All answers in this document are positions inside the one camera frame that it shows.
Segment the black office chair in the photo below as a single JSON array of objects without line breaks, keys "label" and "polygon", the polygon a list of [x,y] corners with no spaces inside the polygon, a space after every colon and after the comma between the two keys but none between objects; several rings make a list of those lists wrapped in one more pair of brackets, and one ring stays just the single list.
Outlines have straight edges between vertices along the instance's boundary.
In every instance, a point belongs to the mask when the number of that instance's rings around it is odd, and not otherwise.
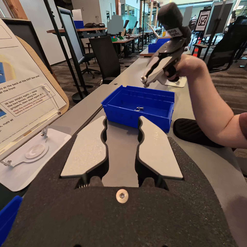
[{"label": "black office chair", "polygon": [[103,84],[110,84],[121,74],[118,55],[114,49],[110,36],[102,36],[89,40],[93,53],[97,59]]},{"label": "black office chair", "polygon": [[97,72],[100,74],[100,71],[88,68],[88,65],[90,65],[89,61],[94,59],[95,55],[94,55],[94,53],[86,53],[84,44],[82,43],[82,40],[80,40],[80,43],[81,43],[81,47],[82,47],[82,51],[83,51],[83,55],[84,55],[84,61],[82,63],[85,63],[85,66],[86,66],[86,69],[82,70],[81,73],[82,73],[82,75],[84,75],[87,72],[88,74],[92,75],[93,79],[95,79],[93,72]]},{"label": "black office chair", "polygon": [[229,26],[228,31],[217,43],[211,55],[206,58],[209,73],[224,71],[230,68],[237,54],[247,40],[247,17],[239,16]]}]

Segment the small marker sign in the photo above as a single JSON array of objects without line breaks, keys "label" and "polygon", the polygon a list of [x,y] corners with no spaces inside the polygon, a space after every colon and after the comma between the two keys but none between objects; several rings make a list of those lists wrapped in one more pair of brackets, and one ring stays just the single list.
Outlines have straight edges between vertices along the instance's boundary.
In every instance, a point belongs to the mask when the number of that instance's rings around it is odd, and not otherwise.
[{"label": "small marker sign", "polygon": [[195,32],[204,32],[208,23],[211,10],[201,10],[196,23]]}]

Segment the person's right hand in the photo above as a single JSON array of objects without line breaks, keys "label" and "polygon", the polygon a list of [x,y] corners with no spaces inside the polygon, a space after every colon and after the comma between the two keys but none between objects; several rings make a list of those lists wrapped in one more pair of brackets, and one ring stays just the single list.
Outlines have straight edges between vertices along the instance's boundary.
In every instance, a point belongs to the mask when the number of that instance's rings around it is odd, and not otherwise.
[{"label": "person's right hand", "polygon": [[165,72],[169,81],[175,80],[176,77],[187,77],[187,79],[197,78],[200,75],[208,74],[208,68],[203,60],[193,55],[182,54],[181,59],[175,63],[176,72],[170,74]]}]

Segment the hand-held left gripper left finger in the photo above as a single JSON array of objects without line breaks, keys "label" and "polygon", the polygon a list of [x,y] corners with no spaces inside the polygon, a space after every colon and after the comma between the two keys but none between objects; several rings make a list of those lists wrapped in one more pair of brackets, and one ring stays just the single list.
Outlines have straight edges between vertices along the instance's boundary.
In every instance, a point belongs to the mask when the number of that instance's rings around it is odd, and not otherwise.
[{"label": "hand-held left gripper left finger", "polygon": [[61,178],[81,178],[84,186],[92,177],[100,180],[109,170],[107,117],[101,116],[84,127],[76,136]]}]

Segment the blue plastic bin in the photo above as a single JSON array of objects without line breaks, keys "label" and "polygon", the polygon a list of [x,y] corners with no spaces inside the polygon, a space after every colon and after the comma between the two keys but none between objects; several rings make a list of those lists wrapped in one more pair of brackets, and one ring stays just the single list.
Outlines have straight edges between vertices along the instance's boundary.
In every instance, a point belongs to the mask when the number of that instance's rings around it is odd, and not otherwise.
[{"label": "blue plastic bin", "polygon": [[159,38],[156,39],[155,43],[148,45],[148,53],[155,53],[163,44],[170,41],[170,38]]},{"label": "blue plastic bin", "polygon": [[[109,121],[138,128],[138,119],[144,116],[167,134],[174,103],[174,92],[122,85],[101,102]],[[134,111],[136,107],[144,111]]]},{"label": "blue plastic bin", "polygon": [[17,195],[0,211],[0,246],[7,239],[22,201]]}]

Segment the orange traffic cone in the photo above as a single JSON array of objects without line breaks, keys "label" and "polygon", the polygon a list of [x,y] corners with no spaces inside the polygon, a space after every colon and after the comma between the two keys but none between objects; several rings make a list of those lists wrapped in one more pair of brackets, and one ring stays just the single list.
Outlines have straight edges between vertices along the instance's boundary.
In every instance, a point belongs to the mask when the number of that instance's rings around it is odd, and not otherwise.
[{"label": "orange traffic cone", "polygon": [[193,49],[192,55],[199,58],[201,55],[201,51],[202,51],[201,39],[199,39],[198,42],[194,44],[193,46],[194,46],[194,49]]}]

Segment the white instruction sheet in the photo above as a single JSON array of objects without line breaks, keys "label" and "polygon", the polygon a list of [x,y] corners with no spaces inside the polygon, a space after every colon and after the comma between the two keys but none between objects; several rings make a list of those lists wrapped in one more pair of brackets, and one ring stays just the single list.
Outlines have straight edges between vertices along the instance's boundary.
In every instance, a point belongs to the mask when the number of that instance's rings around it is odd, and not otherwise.
[{"label": "white instruction sheet", "polygon": [[1,19],[1,155],[26,133],[42,129],[66,105],[32,57]]}]

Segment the white stand base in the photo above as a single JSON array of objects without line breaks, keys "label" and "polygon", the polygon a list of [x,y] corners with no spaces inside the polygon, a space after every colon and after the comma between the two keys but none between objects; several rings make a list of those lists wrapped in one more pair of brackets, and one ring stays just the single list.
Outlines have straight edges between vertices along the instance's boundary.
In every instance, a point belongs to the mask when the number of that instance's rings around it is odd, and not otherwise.
[{"label": "white stand base", "polygon": [[165,85],[183,88],[186,85],[186,83],[187,83],[187,77],[180,77],[179,80],[176,82],[171,82],[171,81],[167,80]]},{"label": "white stand base", "polygon": [[51,128],[46,136],[37,134],[1,161],[0,183],[13,192],[24,189],[70,138]]}]

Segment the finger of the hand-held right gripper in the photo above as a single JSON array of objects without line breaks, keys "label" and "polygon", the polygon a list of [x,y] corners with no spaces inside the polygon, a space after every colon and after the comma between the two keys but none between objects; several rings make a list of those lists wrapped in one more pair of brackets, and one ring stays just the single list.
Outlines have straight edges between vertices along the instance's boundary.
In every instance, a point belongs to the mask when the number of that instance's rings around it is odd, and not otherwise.
[{"label": "finger of the hand-held right gripper", "polygon": [[165,72],[170,66],[172,66],[173,62],[174,58],[172,57],[165,57],[160,59],[160,63],[157,68],[155,68],[155,70],[147,78],[150,84],[158,81],[161,85],[165,85],[167,81],[167,75],[165,75]]},{"label": "finger of the hand-held right gripper", "polygon": [[160,63],[159,55],[153,54],[144,71],[144,77],[148,78],[151,75],[151,73],[155,70],[155,68],[157,68],[159,63]]}]

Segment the wooden top desk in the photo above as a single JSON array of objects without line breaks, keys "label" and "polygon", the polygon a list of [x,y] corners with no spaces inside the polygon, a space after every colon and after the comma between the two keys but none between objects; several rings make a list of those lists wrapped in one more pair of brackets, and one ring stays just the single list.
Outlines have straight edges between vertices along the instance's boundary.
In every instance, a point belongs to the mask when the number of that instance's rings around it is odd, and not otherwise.
[{"label": "wooden top desk", "polygon": [[[81,39],[98,37],[98,36],[105,36],[106,30],[107,30],[106,27],[76,29],[78,37]],[[46,32],[56,35],[56,32],[54,29],[53,30],[47,30]],[[65,36],[65,30],[64,29],[59,29],[59,33],[61,36]]]}]

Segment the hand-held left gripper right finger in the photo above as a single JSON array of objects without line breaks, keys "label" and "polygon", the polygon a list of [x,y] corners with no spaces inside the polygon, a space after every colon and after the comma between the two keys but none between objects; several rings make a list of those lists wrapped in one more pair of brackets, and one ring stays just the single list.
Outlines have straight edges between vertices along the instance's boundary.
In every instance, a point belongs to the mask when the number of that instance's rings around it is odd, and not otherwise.
[{"label": "hand-held left gripper right finger", "polygon": [[138,119],[138,142],[135,171],[141,187],[147,178],[155,187],[167,187],[165,179],[183,180],[167,134],[144,116]]}]

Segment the black framed panel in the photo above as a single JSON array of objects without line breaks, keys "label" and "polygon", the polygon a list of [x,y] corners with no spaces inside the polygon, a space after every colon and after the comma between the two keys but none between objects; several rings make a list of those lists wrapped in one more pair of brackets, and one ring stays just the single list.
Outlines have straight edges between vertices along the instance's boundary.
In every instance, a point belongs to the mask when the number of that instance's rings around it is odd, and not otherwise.
[{"label": "black framed panel", "polygon": [[39,41],[39,38],[35,32],[33,24],[30,20],[22,20],[22,19],[13,19],[13,18],[1,18],[4,23],[10,28],[14,35],[18,36],[26,43],[28,43],[45,64],[47,69],[53,75],[55,80],[58,82],[56,75],[54,74],[48,59],[44,53],[42,45]]}]

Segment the person's right forearm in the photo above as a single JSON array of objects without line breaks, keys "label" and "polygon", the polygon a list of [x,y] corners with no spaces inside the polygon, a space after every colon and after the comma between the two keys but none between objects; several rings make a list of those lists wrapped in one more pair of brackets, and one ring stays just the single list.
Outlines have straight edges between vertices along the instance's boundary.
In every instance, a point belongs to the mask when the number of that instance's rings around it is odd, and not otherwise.
[{"label": "person's right forearm", "polygon": [[193,113],[197,124],[213,142],[230,148],[247,148],[239,127],[239,115],[217,92],[209,74],[187,79]]}]

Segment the framed board on black stand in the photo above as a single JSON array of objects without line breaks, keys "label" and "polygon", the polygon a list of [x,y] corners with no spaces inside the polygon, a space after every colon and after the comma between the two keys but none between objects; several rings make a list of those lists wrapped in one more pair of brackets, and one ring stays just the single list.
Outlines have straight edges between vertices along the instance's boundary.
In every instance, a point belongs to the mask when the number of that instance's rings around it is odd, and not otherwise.
[{"label": "framed board on black stand", "polygon": [[68,9],[65,9],[65,8],[56,7],[60,22],[61,22],[62,27],[64,29],[64,36],[66,38],[66,41],[67,41],[67,44],[68,44],[68,47],[70,50],[70,54],[72,56],[72,61],[73,61],[74,67],[75,67],[77,77],[79,79],[79,83],[76,79],[75,73],[74,73],[72,65],[70,63],[70,60],[69,60],[68,54],[66,52],[63,40],[61,38],[60,31],[57,27],[57,24],[56,24],[56,21],[54,19],[54,16],[53,16],[53,13],[52,13],[52,10],[51,10],[51,7],[49,5],[48,0],[44,0],[44,4],[45,4],[45,7],[48,11],[49,17],[50,17],[51,22],[52,22],[53,27],[54,27],[55,34],[58,38],[58,41],[60,43],[60,46],[62,48],[63,54],[65,56],[65,59],[67,61],[67,64],[68,64],[70,72],[71,72],[71,75],[72,75],[73,80],[75,82],[75,86],[76,86],[77,91],[78,91],[77,93],[72,95],[72,101],[74,103],[79,103],[81,100],[83,100],[86,96],[89,95],[89,93],[87,91],[87,87],[91,87],[91,86],[85,84],[83,76],[82,76],[80,64],[82,62],[84,62],[85,56],[83,54],[82,47],[81,47],[81,44],[79,41],[79,37],[78,37],[77,31],[75,28],[75,24],[74,24],[74,21],[72,19],[71,11]]}]

